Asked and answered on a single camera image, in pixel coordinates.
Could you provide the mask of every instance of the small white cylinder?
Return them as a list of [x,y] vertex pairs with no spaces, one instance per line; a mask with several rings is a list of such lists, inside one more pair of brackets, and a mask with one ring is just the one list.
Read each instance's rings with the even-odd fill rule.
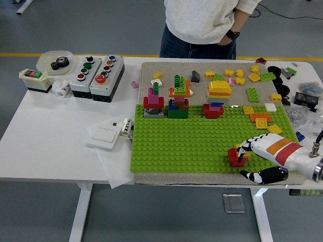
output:
[[124,124],[123,124],[123,127],[121,129],[121,135],[122,136],[128,136],[130,134],[131,127],[132,127],[132,119],[131,118],[125,118],[123,123]]

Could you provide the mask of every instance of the jeans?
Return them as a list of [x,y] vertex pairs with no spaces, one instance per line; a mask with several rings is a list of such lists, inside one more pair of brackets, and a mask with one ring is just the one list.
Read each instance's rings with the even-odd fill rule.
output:
[[190,44],[172,34],[167,25],[161,39],[159,57],[193,59],[236,59],[236,41],[227,45]]

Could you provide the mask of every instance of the blue lego brick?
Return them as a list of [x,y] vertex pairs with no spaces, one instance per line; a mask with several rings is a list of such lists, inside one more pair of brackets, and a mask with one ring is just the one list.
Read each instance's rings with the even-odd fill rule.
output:
[[296,137],[299,142],[301,142],[303,139],[305,139],[305,136],[303,136],[300,132],[296,132]]

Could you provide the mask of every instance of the robotic hand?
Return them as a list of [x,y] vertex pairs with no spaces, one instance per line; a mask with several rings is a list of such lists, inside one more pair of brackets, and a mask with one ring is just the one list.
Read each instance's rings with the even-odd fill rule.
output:
[[319,182],[323,180],[323,155],[317,152],[322,137],[323,131],[314,142],[311,152],[277,134],[265,134],[246,140],[237,148],[239,163],[247,151],[253,151],[256,155],[278,166],[258,173],[242,170],[240,174],[257,184],[270,184],[286,180],[289,170],[297,170],[307,179]]

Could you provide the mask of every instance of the hand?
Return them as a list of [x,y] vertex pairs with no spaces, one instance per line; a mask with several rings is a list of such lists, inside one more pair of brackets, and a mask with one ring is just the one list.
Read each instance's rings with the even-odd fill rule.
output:
[[230,44],[231,41],[232,40],[227,35],[225,35],[225,36],[223,36],[221,41],[219,43],[217,43],[217,45],[224,46],[224,45]]

